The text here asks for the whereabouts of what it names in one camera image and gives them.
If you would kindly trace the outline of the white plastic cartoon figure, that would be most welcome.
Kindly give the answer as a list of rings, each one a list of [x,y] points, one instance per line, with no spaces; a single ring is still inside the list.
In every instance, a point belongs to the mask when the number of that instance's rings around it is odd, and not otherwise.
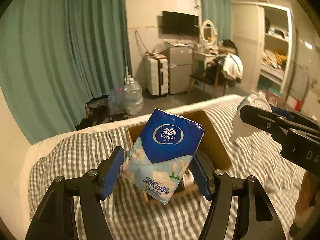
[[[250,94],[240,102],[232,121],[233,132],[229,139],[230,142],[235,142],[239,137],[250,137],[254,133],[262,131],[258,128],[259,110],[272,112],[272,108],[262,92]]]

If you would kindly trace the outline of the white oval vanity mirror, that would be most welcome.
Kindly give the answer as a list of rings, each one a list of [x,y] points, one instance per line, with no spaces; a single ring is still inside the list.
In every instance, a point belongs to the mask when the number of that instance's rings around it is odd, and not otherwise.
[[[200,40],[207,41],[209,46],[217,44],[218,32],[215,25],[210,20],[205,20],[200,27]]]

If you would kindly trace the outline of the white hard suitcase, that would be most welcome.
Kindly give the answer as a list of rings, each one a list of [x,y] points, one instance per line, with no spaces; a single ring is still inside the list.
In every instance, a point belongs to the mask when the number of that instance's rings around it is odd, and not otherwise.
[[[147,89],[152,96],[164,96],[169,93],[168,60],[162,55],[145,56]]]

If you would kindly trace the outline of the black wall television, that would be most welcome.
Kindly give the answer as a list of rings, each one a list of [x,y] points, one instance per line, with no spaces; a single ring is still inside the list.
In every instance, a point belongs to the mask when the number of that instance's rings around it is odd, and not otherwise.
[[[162,33],[165,35],[198,36],[199,17],[180,12],[162,11]]]

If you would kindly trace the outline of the green window curtain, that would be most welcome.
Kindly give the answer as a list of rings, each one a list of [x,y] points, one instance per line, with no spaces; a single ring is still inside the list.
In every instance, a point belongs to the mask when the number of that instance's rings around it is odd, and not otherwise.
[[[128,72],[125,0],[1,0],[1,90],[31,144],[74,131]]]

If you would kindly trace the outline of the wooden dressing table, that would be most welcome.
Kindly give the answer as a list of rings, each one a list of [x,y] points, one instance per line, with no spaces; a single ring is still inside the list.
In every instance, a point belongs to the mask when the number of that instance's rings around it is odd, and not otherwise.
[[[220,46],[217,50],[198,49],[193,51],[193,68],[197,68],[199,62],[203,62],[204,66],[219,56],[226,56],[228,53],[236,54],[236,50],[230,47]]]

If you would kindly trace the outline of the black bags on floor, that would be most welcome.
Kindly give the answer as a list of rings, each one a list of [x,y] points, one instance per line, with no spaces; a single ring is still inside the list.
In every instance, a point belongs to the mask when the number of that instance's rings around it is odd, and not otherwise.
[[[85,103],[85,113],[86,117],[80,121],[80,124],[75,126],[77,131],[128,118],[123,99],[116,99],[111,95],[93,98]]]

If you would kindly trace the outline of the grey checkered bed duvet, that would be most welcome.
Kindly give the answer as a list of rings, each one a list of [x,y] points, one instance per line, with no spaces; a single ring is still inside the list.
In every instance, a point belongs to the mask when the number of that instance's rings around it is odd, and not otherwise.
[[[178,107],[176,114],[203,110],[217,131],[232,166],[230,176],[256,176],[267,192],[283,226],[289,228],[295,216],[304,170],[280,155],[281,146],[265,132],[230,142],[232,120],[242,97],[229,95]],[[148,116],[120,123],[100,125],[81,133],[68,133],[31,146],[24,170],[25,218],[30,221],[56,176],[75,178],[107,159],[116,146],[129,150],[125,131],[140,125]],[[210,203],[198,192],[172,198],[168,204],[149,204],[141,190],[120,177],[112,194],[102,202],[103,212],[114,239],[197,239]]]

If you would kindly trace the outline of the blue Vinda tissue pack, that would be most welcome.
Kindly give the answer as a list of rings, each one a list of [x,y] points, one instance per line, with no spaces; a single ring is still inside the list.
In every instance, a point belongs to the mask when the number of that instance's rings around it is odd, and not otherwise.
[[[120,173],[162,204],[177,189],[204,136],[204,127],[182,116],[155,109]]]

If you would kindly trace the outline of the white open wardrobe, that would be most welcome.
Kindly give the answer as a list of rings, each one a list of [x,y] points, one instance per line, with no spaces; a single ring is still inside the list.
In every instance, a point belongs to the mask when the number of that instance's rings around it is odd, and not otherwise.
[[[234,2],[231,13],[231,40],[244,68],[240,88],[250,93],[270,86],[287,94],[296,36],[290,9],[270,3]]]

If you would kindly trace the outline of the wooden chair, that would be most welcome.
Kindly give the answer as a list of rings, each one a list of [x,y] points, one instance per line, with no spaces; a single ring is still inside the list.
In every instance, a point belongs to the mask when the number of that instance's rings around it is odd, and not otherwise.
[[[193,68],[189,75],[189,87],[188,94],[194,89],[200,90],[201,92],[206,92],[210,95],[215,96],[218,88],[221,87],[222,95],[224,96],[229,87],[235,86],[240,83],[241,80],[228,80],[224,77],[221,70],[225,61],[226,56],[219,56],[213,61],[207,63],[204,66],[203,62],[199,62],[197,68]]]

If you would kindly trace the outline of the green curtain by mirror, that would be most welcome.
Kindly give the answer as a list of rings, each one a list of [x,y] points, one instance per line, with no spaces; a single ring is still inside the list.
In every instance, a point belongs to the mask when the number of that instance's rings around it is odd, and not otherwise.
[[[210,20],[218,40],[231,39],[231,0],[201,0],[202,20]]]

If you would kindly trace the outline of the white towel on chair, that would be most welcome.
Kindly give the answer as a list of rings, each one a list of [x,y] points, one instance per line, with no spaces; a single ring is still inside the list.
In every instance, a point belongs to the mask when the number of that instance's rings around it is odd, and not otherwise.
[[[241,80],[244,73],[242,61],[234,54],[227,54],[221,72],[228,80]]]

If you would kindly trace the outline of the red bottle on floor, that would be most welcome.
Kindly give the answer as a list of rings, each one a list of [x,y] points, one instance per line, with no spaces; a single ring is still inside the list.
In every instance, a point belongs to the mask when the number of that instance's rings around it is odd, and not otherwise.
[[[295,110],[296,112],[300,112],[301,107],[302,107],[302,104],[303,104],[303,101],[302,101],[302,100],[297,100],[297,101],[296,101],[296,105],[295,105],[295,107],[294,107],[294,110]]]

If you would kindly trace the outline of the large clear water jug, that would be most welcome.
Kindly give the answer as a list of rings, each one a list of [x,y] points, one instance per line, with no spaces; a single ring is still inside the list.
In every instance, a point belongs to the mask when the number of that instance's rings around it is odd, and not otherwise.
[[[125,79],[124,86],[124,105],[128,115],[137,115],[144,106],[142,88],[134,78],[129,75]]]

